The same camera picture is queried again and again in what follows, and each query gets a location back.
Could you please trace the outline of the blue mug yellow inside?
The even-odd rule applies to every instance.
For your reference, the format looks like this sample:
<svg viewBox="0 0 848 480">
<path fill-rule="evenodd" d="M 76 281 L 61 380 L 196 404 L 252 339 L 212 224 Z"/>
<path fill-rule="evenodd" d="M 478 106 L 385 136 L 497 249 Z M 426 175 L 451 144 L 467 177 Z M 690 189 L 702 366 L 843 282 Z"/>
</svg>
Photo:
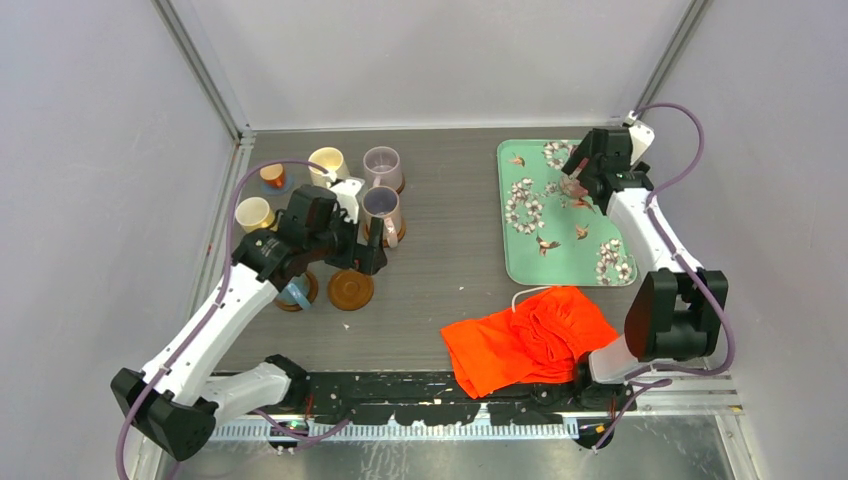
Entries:
<svg viewBox="0 0 848 480">
<path fill-rule="evenodd" d="M 309 299 L 311 284 L 307 276 L 294 277 L 274 298 L 273 303 L 284 311 L 308 310 L 312 306 Z"/>
</svg>

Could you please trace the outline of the lilac ceramic mug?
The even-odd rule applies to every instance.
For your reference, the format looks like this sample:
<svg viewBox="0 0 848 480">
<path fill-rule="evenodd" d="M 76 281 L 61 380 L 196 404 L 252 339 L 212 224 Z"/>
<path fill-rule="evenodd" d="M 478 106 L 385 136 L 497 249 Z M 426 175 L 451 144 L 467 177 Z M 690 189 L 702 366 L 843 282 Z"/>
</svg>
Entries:
<svg viewBox="0 0 848 480">
<path fill-rule="evenodd" d="M 385 186 L 395 191 L 404 176 L 399 153 L 388 146 L 369 149 L 362 164 L 367 187 Z"/>
</svg>

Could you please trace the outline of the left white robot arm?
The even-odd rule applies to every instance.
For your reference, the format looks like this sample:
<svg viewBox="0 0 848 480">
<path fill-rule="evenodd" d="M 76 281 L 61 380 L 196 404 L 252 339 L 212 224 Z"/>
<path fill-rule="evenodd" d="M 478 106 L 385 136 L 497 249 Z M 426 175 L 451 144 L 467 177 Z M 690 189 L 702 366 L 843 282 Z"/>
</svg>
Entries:
<svg viewBox="0 0 848 480">
<path fill-rule="evenodd" d="M 243 236 L 231 264 L 177 336 L 139 371 L 120 369 L 110 388 L 125 419 L 177 461 L 198 453 L 213 430 L 266 405 L 284 413 L 307 399 L 306 373 L 282 355 L 220 384 L 207 380 L 253 318 L 313 262 L 375 274 L 386 266 L 382 222 L 359 243 L 363 183 L 294 190 L 270 226 Z"/>
</svg>

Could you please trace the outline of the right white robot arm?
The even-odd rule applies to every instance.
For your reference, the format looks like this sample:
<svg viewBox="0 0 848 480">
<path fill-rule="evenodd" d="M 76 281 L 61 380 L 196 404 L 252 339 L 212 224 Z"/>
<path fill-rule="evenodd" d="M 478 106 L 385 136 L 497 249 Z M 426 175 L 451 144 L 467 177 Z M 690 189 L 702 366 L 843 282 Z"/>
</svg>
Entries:
<svg viewBox="0 0 848 480">
<path fill-rule="evenodd" d="M 607 401 L 611 384 L 649 371 L 699 374 L 689 361 L 711 356 L 729 331 L 722 324 L 726 276 L 686 251 L 658 204 L 641 160 L 654 137 L 641 123 L 594 128 L 561 169 L 619 230 L 641 278 L 623 334 L 577 362 L 571 395 L 585 409 Z"/>
</svg>

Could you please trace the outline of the pink floral mug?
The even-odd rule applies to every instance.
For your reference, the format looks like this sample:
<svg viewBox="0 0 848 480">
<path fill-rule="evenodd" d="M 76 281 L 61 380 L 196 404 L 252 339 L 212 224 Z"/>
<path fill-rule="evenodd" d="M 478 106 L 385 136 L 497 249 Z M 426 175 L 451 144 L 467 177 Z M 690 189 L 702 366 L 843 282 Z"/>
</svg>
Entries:
<svg viewBox="0 0 848 480">
<path fill-rule="evenodd" d="M 564 176 L 561 179 L 560 188 L 562 193 L 569 198 L 579 199 L 589 196 L 589 191 L 580 183 L 577 176 Z"/>
</svg>

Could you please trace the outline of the pink mug purple inside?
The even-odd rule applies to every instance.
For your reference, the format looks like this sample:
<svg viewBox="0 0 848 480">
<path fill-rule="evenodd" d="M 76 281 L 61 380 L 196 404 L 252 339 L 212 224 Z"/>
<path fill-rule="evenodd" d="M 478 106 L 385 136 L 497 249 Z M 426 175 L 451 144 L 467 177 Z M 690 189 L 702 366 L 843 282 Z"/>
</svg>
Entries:
<svg viewBox="0 0 848 480">
<path fill-rule="evenodd" d="M 383 234 L 390 236 L 389 244 L 391 248 L 396 248 L 394 245 L 397 244 L 397 230 L 405 221 L 399 194 L 389 187 L 372 187 L 362 199 L 361 212 L 362 220 L 379 217 L 384 221 Z"/>
</svg>

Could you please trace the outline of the small tan cup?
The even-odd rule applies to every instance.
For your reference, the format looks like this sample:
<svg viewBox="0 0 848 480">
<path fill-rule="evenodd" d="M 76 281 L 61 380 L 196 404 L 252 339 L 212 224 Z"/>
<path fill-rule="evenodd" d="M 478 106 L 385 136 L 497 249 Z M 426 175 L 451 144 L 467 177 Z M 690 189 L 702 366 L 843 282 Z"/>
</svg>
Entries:
<svg viewBox="0 0 848 480">
<path fill-rule="evenodd" d="M 263 185 L 271 190 L 283 190 L 286 184 L 285 167 L 281 163 L 270 164 L 259 170 Z"/>
</svg>

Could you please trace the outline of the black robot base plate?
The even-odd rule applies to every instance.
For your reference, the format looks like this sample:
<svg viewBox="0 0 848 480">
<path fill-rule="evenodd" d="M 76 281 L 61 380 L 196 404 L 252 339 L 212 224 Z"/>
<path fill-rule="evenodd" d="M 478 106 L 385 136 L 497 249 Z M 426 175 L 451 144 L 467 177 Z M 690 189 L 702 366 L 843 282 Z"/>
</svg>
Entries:
<svg viewBox="0 0 848 480">
<path fill-rule="evenodd" d="M 262 410 L 330 425 L 343 419 L 355 425 L 391 419 L 402 426 L 468 425 L 483 415 L 495 426 L 549 425 L 573 413 L 609 420 L 627 408 L 632 394 L 621 384 L 518 383 L 473 398 L 447 371 L 312 372 L 283 402 Z"/>
</svg>

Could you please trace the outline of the cream white mug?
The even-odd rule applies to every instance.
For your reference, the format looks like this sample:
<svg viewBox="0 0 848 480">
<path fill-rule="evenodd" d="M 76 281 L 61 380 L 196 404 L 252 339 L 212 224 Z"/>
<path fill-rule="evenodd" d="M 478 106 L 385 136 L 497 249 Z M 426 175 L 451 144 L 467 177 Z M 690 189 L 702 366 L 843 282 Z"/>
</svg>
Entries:
<svg viewBox="0 0 848 480">
<path fill-rule="evenodd" d="M 351 177 L 343 153 L 335 147 L 315 150 L 308 157 L 308 162 L 311 183 L 315 186 L 331 188 Z"/>
</svg>

